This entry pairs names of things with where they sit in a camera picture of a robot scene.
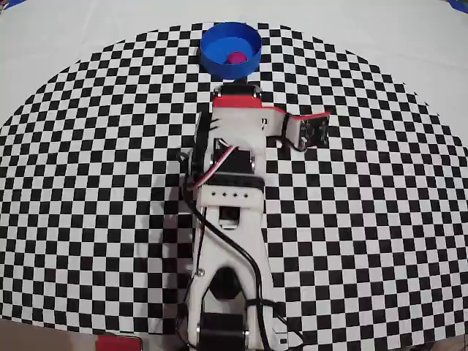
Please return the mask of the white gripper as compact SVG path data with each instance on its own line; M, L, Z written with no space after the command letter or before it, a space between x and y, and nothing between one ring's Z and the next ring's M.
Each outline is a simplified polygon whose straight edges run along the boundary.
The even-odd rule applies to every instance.
M280 135L282 110L266 106L261 89L252 84L225 83L213 91L214 136L234 146L266 149L266 138Z

